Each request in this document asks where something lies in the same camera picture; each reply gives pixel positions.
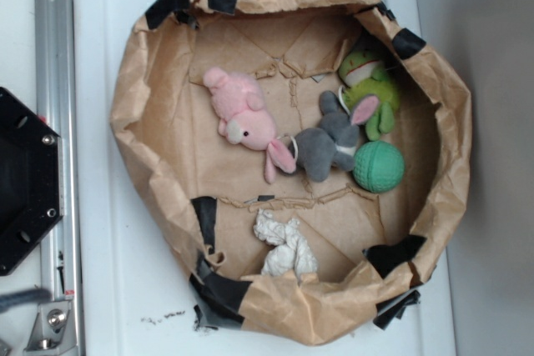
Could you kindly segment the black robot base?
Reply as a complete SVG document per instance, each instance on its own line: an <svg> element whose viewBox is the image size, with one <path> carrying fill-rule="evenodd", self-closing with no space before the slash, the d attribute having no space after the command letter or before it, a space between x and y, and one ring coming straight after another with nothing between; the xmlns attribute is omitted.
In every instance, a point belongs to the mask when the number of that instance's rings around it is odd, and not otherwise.
<svg viewBox="0 0 534 356"><path fill-rule="evenodd" d="M59 136L1 89L1 275L7 276L62 217Z"/></svg>

